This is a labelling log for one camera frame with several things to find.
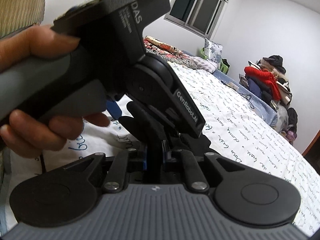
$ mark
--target gray handle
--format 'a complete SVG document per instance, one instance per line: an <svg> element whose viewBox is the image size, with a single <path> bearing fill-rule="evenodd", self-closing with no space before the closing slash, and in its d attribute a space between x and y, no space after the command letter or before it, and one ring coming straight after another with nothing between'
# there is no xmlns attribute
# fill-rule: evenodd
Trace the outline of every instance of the gray handle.
<svg viewBox="0 0 320 240"><path fill-rule="evenodd" d="M0 120L24 100L65 74L69 65L70 55L57 60L29 57L1 73Z"/></svg>
<svg viewBox="0 0 320 240"><path fill-rule="evenodd" d="M0 126L14 109L47 123L54 115L83 117L105 111L107 93L92 79L91 57L79 46L55 60L29 57L0 74ZM0 150L4 147L0 138Z"/></svg>

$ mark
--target blue floral pillowcase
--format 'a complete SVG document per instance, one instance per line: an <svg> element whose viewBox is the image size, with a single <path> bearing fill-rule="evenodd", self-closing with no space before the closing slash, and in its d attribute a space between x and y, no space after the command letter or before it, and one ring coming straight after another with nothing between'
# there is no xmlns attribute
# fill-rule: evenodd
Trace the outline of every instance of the blue floral pillowcase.
<svg viewBox="0 0 320 240"><path fill-rule="evenodd" d="M204 54L208 60L217 63L220 66L221 54L223 46L221 44L209 41L207 38L204 40Z"/></svg>

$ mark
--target black cable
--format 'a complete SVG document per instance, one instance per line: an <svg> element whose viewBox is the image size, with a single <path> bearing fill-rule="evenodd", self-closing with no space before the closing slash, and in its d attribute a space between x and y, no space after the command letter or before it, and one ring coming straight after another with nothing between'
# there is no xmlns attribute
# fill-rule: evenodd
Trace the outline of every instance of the black cable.
<svg viewBox="0 0 320 240"><path fill-rule="evenodd" d="M46 169L45 169L45 164L44 164L44 158L43 158L43 154L41 153L40 155L40 162L41 162L41 169L42 169L42 174L46 173Z"/></svg>
<svg viewBox="0 0 320 240"><path fill-rule="evenodd" d="M246 99L249 102L250 108L254 109L254 105L250 101L251 98L252 98L251 95L242 94L242 93L239 93L239 92L238 92L238 94L241 95L244 99Z"/></svg>

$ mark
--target floral blanket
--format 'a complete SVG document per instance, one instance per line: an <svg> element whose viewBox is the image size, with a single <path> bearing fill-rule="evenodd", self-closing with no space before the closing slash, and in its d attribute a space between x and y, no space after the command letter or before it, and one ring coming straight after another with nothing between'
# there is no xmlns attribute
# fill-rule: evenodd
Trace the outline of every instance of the floral blanket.
<svg viewBox="0 0 320 240"><path fill-rule="evenodd" d="M151 36L143 39L144 45L148 53L155 54L165 61L186 66L191 69L198 69L196 63L181 50L174 46L159 41Z"/></svg>

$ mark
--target printed logo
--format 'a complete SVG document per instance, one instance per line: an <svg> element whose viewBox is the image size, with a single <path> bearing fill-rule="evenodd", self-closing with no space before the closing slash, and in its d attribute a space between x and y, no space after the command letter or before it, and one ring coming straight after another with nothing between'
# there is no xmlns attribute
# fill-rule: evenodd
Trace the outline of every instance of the printed logo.
<svg viewBox="0 0 320 240"><path fill-rule="evenodd" d="M158 190L160 190L160 187L159 187L159 186L153 186L151 189L152 189L153 191L158 191Z"/></svg>
<svg viewBox="0 0 320 240"><path fill-rule="evenodd" d="M191 115L191 117L195 121L195 123L198 122L198 118L195 116L195 114L191 110L190 106L188 106L188 102L186 100L184 100L184 98L181 95L181 92L179 90L177 91L177 97L180 99L183 106L187 109L188 113Z"/></svg>
<svg viewBox="0 0 320 240"><path fill-rule="evenodd" d="M138 10L138 2L133 2L131 4L131 8L134 14L134 18L136 19L136 23L139 24L142 21L142 16L140 14L140 10Z"/></svg>

